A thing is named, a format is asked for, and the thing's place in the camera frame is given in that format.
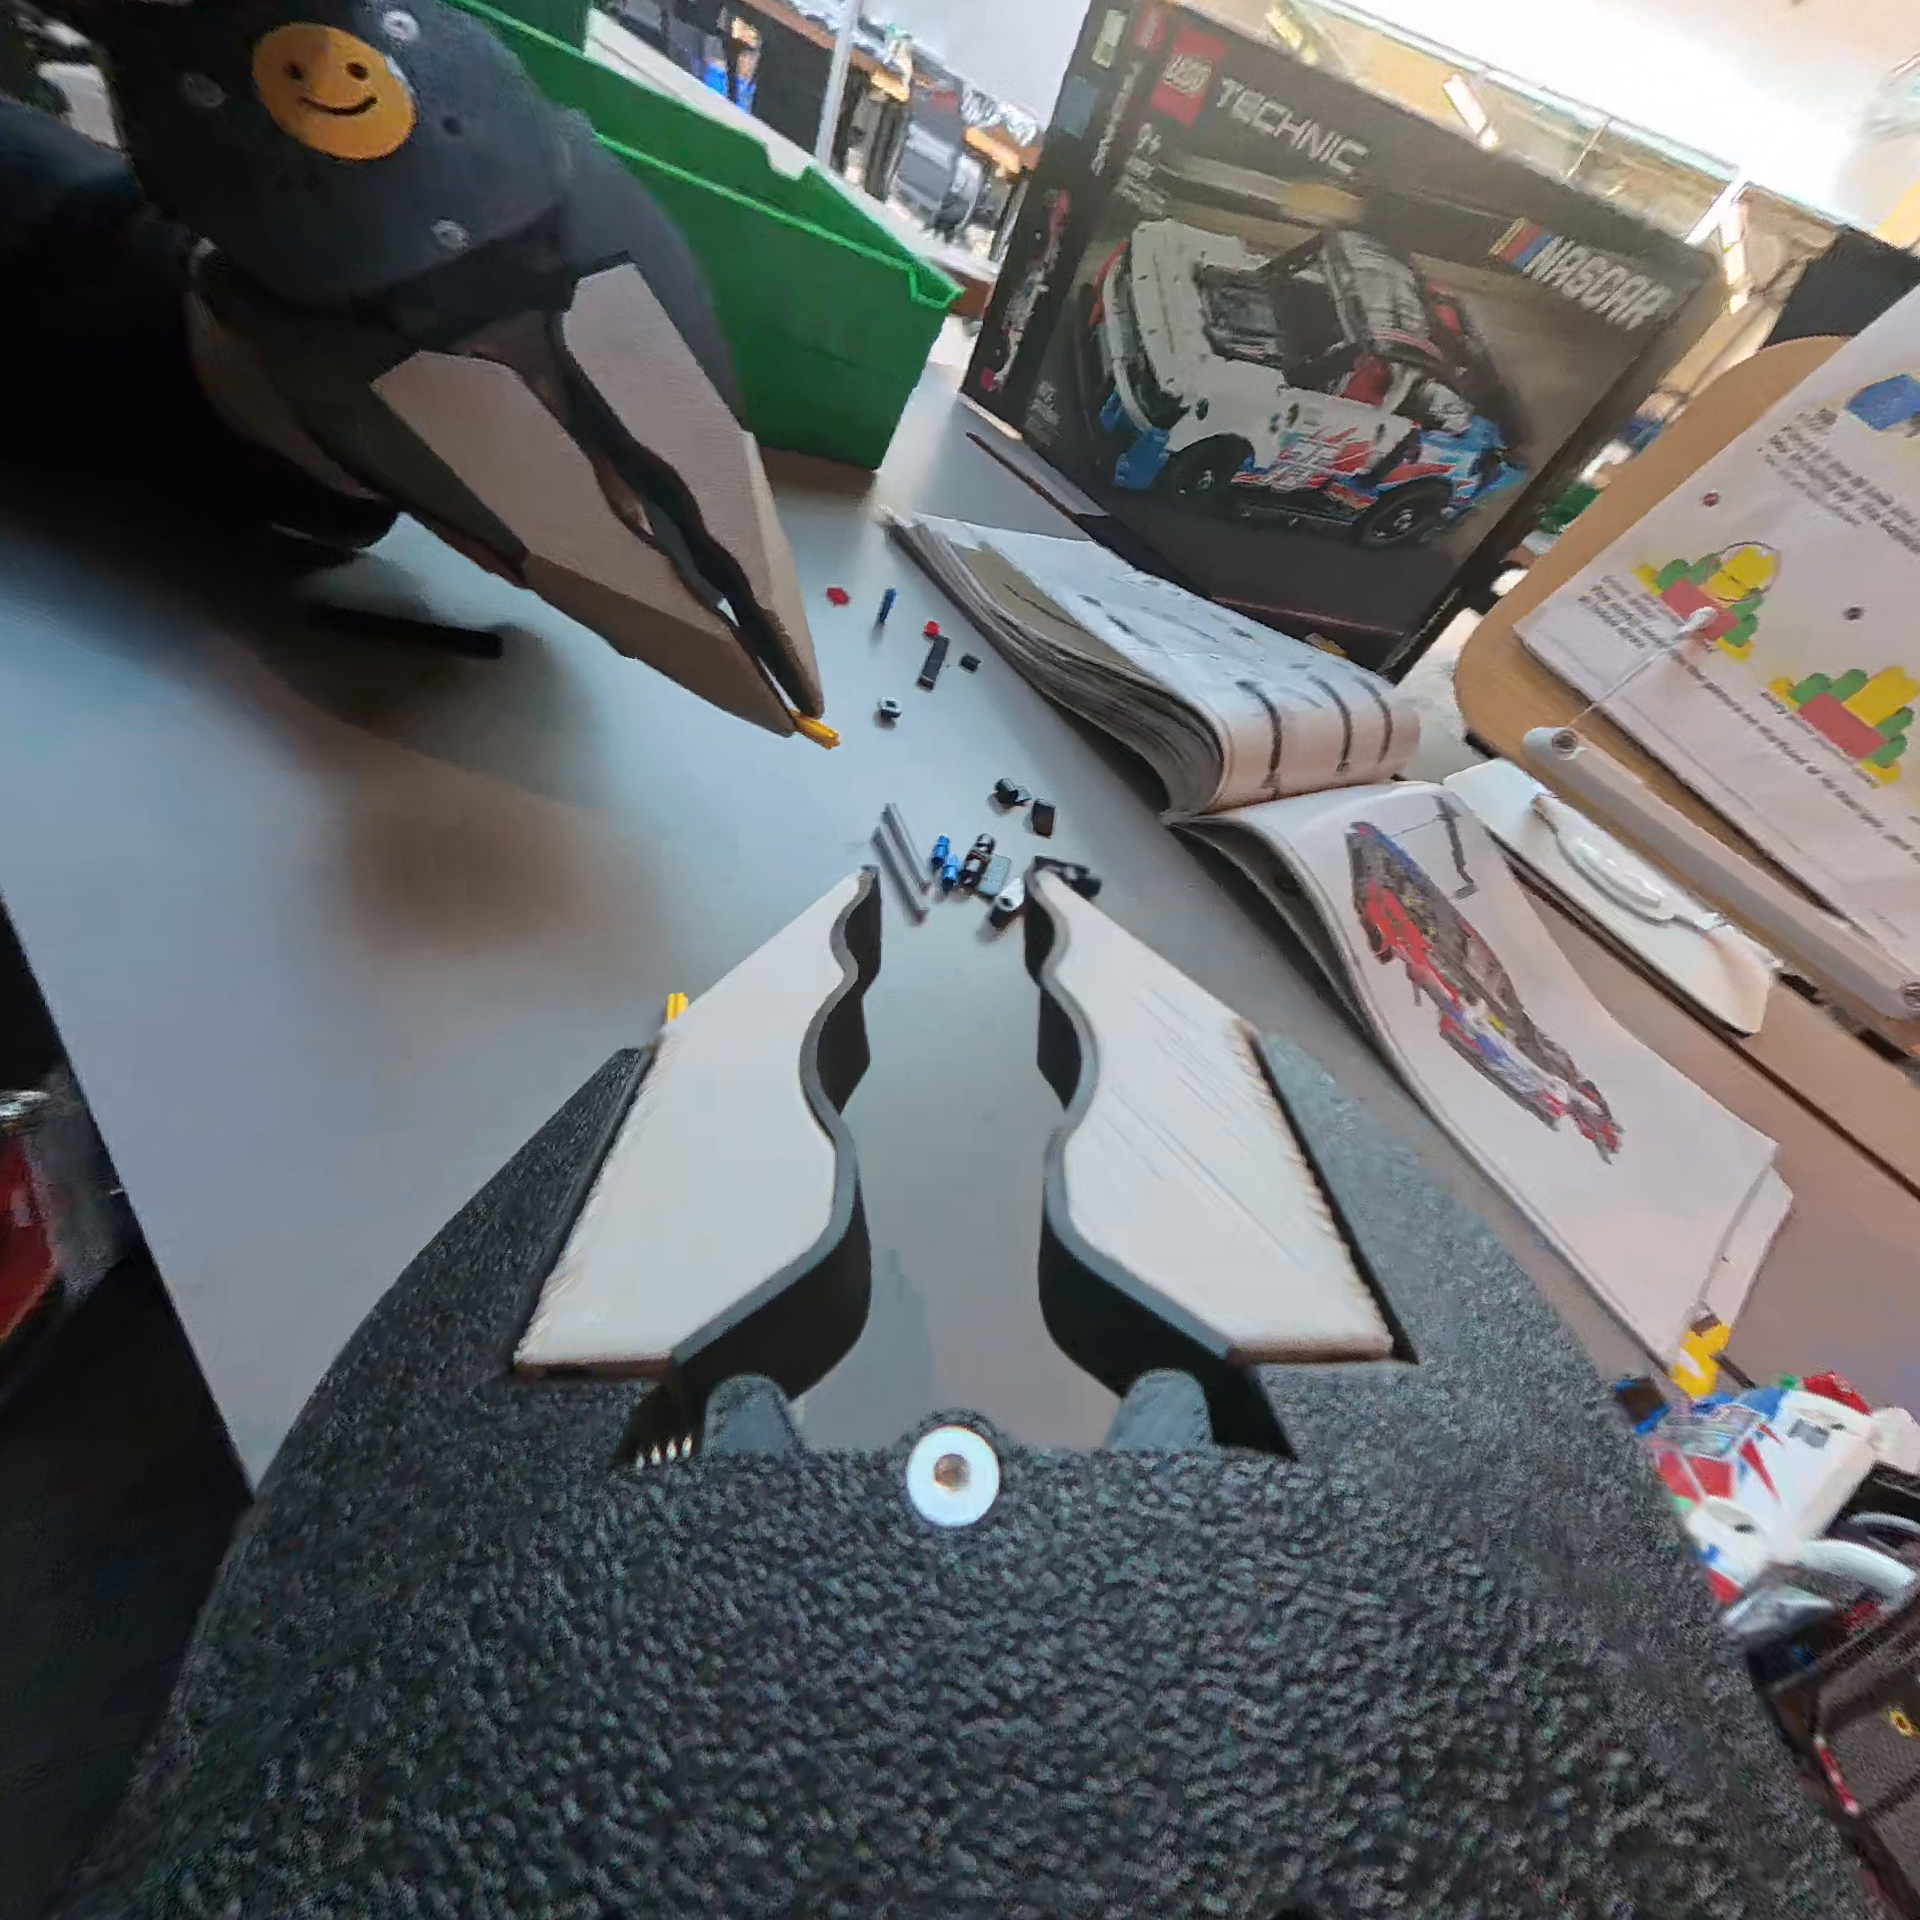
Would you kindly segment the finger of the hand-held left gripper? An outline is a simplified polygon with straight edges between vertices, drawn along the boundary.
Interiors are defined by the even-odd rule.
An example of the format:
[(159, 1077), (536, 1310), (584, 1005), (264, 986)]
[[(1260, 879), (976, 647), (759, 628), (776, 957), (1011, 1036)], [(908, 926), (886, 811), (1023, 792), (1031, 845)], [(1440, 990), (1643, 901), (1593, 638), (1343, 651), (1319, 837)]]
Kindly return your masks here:
[(561, 358), (611, 422), (624, 472), (677, 528), (790, 715), (820, 723), (824, 693), (798, 565), (759, 445), (635, 266), (577, 282), (561, 315)]
[(416, 351), (372, 395), (507, 532), (528, 591), (710, 707), (776, 735), (798, 731), (771, 671), (615, 515), (588, 452), (513, 367)]

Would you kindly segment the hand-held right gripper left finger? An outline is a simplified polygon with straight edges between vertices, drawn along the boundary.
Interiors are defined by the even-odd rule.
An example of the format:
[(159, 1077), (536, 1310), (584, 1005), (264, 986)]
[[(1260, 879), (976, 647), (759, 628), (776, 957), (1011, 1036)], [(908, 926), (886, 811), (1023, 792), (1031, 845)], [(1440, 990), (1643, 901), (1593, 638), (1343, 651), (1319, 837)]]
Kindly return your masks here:
[(879, 935), (856, 869), (663, 1021), (561, 1207), (517, 1373), (684, 1402), (765, 1375), (799, 1398), (849, 1356), (873, 1252), (848, 1103)]

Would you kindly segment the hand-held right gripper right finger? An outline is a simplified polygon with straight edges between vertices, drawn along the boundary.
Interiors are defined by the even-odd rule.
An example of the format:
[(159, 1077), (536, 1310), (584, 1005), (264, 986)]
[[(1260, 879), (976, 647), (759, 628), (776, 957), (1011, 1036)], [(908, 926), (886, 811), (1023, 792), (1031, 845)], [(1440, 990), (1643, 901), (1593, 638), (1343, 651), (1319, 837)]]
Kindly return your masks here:
[(1038, 1064), (1040, 1312), (1119, 1407), (1115, 1450), (1287, 1453), (1260, 1373), (1379, 1363), (1396, 1324), (1256, 1031), (1081, 895), (1023, 886)]

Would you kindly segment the person's left forearm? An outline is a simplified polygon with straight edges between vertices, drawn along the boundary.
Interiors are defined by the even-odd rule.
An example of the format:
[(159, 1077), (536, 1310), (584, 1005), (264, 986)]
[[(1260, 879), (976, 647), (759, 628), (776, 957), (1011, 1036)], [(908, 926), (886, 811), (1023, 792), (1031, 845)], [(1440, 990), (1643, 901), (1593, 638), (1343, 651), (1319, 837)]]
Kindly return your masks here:
[(173, 496), (220, 448), (184, 344), (184, 239), (123, 155), (1, 107), (5, 461)]

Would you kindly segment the green storage bin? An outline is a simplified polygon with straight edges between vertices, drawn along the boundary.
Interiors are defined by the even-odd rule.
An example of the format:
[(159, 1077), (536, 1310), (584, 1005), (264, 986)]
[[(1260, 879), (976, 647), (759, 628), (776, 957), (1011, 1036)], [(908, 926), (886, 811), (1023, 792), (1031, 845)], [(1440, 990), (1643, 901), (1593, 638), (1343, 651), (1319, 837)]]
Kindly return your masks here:
[(557, 106), (588, 118), (699, 259), (768, 448), (876, 470), (961, 290), (809, 157), (646, 46), (635, 64), (465, 4)]

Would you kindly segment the open instruction booklet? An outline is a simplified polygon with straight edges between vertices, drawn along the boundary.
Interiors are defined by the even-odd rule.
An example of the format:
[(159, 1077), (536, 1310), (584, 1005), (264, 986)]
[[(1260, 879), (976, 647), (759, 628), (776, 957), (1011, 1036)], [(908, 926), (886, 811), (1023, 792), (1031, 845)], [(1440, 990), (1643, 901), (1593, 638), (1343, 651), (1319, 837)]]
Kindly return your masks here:
[(1408, 1093), (1645, 1356), (1705, 1375), (1792, 1211), (1779, 1147), (1633, 1038), (1376, 671), (1099, 543), (881, 511), (1164, 821), (1295, 926)]

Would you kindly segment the black toy car set box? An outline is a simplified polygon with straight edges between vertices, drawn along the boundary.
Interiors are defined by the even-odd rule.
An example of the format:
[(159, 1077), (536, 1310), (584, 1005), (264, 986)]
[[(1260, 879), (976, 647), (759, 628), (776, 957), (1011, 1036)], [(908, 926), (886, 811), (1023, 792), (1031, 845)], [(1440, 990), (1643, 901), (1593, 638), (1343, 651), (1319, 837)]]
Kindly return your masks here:
[(961, 394), (1128, 563), (1393, 678), (1715, 306), (1627, 207), (1092, 4)]

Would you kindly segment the partly built toy car model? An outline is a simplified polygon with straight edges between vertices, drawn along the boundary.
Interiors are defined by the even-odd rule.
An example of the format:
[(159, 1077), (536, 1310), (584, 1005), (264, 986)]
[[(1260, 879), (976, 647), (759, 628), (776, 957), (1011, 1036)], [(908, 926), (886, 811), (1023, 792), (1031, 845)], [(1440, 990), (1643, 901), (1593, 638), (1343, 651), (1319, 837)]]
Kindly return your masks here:
[(1837, 1373), (1678, 1398), (1613, 1381), (1814, 1802), (1917, 1916), (1917, 1427)]

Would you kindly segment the printed instruction sheet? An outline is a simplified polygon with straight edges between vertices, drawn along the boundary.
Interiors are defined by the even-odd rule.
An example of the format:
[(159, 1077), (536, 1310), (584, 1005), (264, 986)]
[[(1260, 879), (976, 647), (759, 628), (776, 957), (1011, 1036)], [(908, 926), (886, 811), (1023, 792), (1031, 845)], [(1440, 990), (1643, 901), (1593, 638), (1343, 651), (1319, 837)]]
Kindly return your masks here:
[(1520, 640), (1862, 938), (1917, 947), (1917, 293)]

